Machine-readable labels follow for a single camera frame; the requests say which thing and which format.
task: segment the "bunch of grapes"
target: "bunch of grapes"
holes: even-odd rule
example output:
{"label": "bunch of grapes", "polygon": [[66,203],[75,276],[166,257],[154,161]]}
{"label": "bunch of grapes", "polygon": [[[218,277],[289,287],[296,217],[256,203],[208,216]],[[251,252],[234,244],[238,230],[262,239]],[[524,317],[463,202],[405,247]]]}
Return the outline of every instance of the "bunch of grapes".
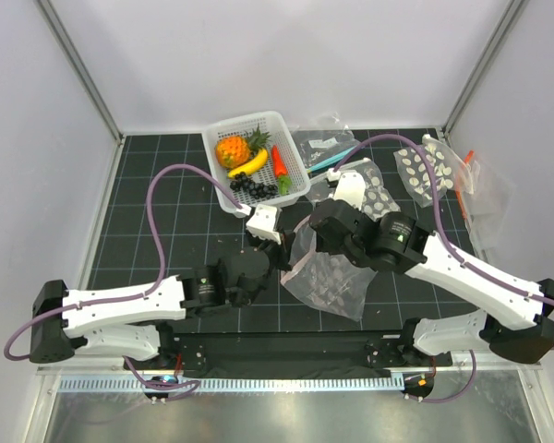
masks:
{"label": "bunch of grapes", "polygon": [[233,191],[244,190],[253,198],[263,199],[275,197],[278,194],[276,185],[257,183],[245,173],[237,174],[234,179],[235,180],[230,184],[230,189]]}

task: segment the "yellow banana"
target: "yellow banana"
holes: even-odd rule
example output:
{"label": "yellow banana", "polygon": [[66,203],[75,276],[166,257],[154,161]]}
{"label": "yellow banana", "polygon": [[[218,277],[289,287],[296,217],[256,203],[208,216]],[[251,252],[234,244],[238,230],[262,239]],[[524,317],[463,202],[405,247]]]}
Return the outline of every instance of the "yellow banana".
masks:
{"label": "yellow banana", "polygon": [[261,148],[255,158],[250,162],[246,162],[237,168],[234,168],[228,173],[228,178],[234,178],[236,174],[245,173],[246,175],[252,175],[260,168],[262,168],[269,160],[269,152],[264,148]]}

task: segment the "plastic basket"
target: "plastic basket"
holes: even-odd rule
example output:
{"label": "plastic basket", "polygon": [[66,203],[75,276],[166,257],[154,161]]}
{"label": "plastic basket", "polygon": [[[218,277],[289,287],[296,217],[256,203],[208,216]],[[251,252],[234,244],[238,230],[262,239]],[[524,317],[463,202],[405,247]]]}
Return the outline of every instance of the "plastic basket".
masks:
{"label": "plastic basket", "polygon": [[[285,121],[279,113],[268,111],[265,113],[244,115],[242,117],[223,120],[207,127],[203,131],[203,145],[205,147],[207,161],[210,164],[211,175],[222,185],[229,188],[230,180],[227,176],[228,173],[218,163],[215,156],[215,145],[222,138],[250,133],[255,130],[257,126],[260,127],[261,131],[271,134],[269,140],[270,146],[277,145],[279,154],[292,180],[292,185],[289,187],[288,193],[285,196],[266,198],[263,200],[253,198],[245,191],[238,191],[234,192],[236,200],[252,207],[261,202],[280,208],[293,205],[300,197],[304,196],[307,191],[309,191],[310,179],[307,175],[306,167],[297,152],[297,147],[292,140],[292,136],[289,134],[289,130],[285,125]],[[267,164],[265,164],[260,171],[252,174],[252,179],[255,182],[267,185],[277,185],[277,179],[273,175],[271,155],[269,155]],[[222,207],[224,211],[234,214],[236,217],[242,217],[242,215],[236,212],[236,207],[232,202],[228,200],[219,189],[216,189],[215,192],[218,196],[220,207]]]}

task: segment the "white label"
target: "white label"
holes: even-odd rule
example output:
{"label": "white label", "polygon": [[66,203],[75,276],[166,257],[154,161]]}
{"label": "white label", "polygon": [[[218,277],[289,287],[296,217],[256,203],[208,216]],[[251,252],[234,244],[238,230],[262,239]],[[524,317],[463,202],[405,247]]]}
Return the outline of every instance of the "white label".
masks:
{"label": "white label", "polygon": [[308,143],[310,146],[315,150],[325,150],[327,148],[332,148],[335,146],[338,141],[336,141],[336,138],[329,138],[328,140],[309,140]]}

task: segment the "white wall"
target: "white wall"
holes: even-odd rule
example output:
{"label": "white wall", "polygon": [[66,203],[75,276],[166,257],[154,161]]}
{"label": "white wall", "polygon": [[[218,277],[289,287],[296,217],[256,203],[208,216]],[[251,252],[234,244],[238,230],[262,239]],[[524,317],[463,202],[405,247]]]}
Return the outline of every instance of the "white wall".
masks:
{"label": "white wall", "polygon": [[[554,279],[554,0],[530,0],[452,133],[517,188],[498,264],[531,280]],[[554,387],[554,352],[545,357]]]}
{"label": "white wall", "polygon": [[113,152],[33,2],[0,2],[0,443],[21,441],[35,371],[2,347],[45,281],[78,284]]}
{"label": "white wall", "polygon": [[444,124],[508,0],[54,0],[120,128]]}

